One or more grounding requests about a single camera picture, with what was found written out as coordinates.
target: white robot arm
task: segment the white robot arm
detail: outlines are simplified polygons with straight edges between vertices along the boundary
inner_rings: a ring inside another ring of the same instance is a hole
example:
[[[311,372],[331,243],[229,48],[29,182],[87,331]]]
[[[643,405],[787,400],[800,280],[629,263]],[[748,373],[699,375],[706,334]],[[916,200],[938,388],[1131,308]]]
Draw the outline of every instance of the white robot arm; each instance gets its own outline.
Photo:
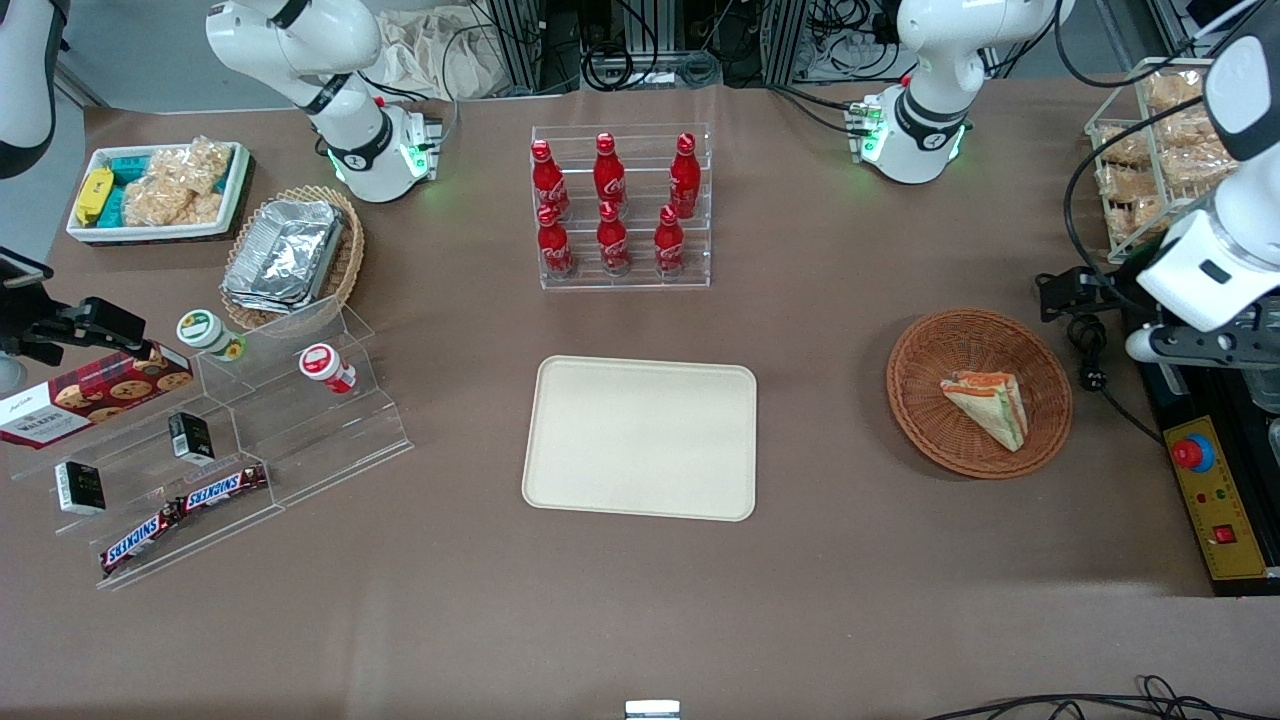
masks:
[[[379,106],[358,72],[381,36],[360,0],[238,0],[205,19],[214,54],[311,115],[338,177],[361,200],[387,202],[431,170],[422,115]]]
[[[0,0],[0,179],[54,140],[54,61],[69,0]]]
[[[1280,286],[1280,8],[1224,49],[1204,105],[1240,168],[1174,223],[1138,284],[1208,332]]]
[[[1075,6],[1062,3],[1065,20]],[[897,182],[928,182],[955,156],[986,72],[978,50],[1030,40],[1053,19],[1053,0],[902,0],[897,31],[919,56],[910,85],[864,101],[863,161]]]

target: cookie box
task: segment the cookie box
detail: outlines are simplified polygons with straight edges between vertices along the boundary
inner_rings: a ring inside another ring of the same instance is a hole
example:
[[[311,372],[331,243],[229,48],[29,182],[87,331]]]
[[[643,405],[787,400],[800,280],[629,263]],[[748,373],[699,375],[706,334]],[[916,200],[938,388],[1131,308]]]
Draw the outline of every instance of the cookie box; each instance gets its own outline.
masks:
[[[237,218],[243,213],[243,196],[248,190],[248,179],[252,177],[252,158],[248,149],[239,142],[228,142],[232,146],[232,160],[228,165],[227,187],[223,192],[223,205],[218,209],[218,219],[212,223],[200,223],[196,225],[157,225],[157,227],[123,227],[99,228],[86,227],[76,217],[76,204],[72,202],[72,211],[67,217],[67,233],[84,245],[160,245],[169,242],[198,242],[211,240],[230,240],[228,234]],[[178,145],[140,145],[134,147],[101,147],[93,151],[84,168],[81,184],[76,186],[77,192],[83,186],[88,174],[97,168],[111,165],[116,158],[150,156],[156,150],[173,147],[187,147],[187,143]]]
[[[192,380],[186,357],[148,342],[146,360],[113,352],[0,401],[0,439],[41,448]]]

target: white cloth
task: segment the white cloth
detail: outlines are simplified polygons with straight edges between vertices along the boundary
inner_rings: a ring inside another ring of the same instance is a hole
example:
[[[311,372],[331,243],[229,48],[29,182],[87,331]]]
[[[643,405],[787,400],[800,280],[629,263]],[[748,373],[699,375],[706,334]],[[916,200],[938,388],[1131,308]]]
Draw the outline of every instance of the white cloth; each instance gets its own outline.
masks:
[[[488,12],[485,4],[477,4]],[[383,74],[378,82],[448,100],[488,97],[509,87],[498,28],[480,10],[470,4],[383,10],[378,15],[383,35]],[[463,31],[449,45],[454,33],[476,24],[486,27]]]

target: gray floor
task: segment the gray floor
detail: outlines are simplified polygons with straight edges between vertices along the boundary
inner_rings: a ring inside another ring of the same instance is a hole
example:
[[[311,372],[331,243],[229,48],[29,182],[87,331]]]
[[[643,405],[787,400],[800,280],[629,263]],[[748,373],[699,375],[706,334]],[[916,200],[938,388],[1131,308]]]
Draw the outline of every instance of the gray floor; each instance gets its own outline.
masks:
[[[1084,72],[1115,72],[1120,64],[1096,1],[1076,1],[1064,28],[1064,44]],[[378,12],[433,3],[366,0],[366,4]],[[170,113],[287,106],[268,87],[218,61],[204,32],[209,6],[210,0],[77,0],[65,32],[72,49],[63,54],[63,63],[114,108]],[[1120,14],[1125,29],[1138,32],[1134,29],[1138,23],[1129,27],[1130,18],[1123,12],[1124,8]],[[1047,41],[1019,63],[1014,77],[1064,73],[1053,44]],[[59,97],[58,133],[50,152],[22,177],[0,181],[0,242],[5,246],[36,259],[47,256],[64,222],[67,200],[79,179],[84,155],[81,126],[78,108]]]

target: coca-cola bottle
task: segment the coca-cola bottle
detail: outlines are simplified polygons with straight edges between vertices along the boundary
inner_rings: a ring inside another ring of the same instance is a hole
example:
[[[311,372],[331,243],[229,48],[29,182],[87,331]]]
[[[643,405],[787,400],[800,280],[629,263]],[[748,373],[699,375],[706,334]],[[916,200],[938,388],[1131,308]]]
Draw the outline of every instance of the coca-cola bottle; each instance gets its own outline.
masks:
[[[559,224],[559,213],[550,202],[538,209],[538,247],[543,252],[543,265],[552,279],[563,281],[573,277],[577,265],[573,251],[568,247],[568,233]]]
[[[631,272],[631,254],[627,252],[627,228],[618,222],[618,206],[605,200],[600,202],[600,227],[595,229],[600,242],[600,261],[611,278],[621,278]]]
[[[676,159],[671,163],[671,204],[681,219],[694,217],[698,190],[703,182],[703,168],[694,158],[695,140],[690,132],[676,138]]]
[[[658,229],[653,233],[658,277],[669,281],[685,269],[685,231],[680,229],[676,209],[662,206]]]
[[[595,195],[600,202],[609,201],[618,206],[618,217],[627,217],[627,176],[622,160],[613,152],[613,136],[602,132],[595,136]]]
[[[538,204],[550,202],[564,217],[568,214],[568,191],[564,190],[564,173],[552,159],[552,146],[545,140],[535,140],[530,147],[534,155],[534,190],[538,191]]]

